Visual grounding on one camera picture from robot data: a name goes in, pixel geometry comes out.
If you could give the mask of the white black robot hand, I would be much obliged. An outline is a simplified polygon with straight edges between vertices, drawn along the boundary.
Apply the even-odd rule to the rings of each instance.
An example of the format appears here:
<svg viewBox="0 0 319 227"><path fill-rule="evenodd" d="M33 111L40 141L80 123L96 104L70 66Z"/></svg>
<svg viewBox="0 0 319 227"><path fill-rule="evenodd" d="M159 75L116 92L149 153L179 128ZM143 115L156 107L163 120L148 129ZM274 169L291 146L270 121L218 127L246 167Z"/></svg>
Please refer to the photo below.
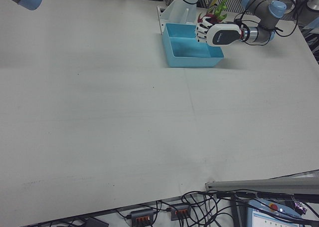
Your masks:
<svg viewBox="0 0 319 227"><path fill-rule="evenodd" d="M195 38L197 42L209 46L230 45L242 37L242 30L237 24L219 22L210 23L210 17L205 16L197 23Z"/></svg>

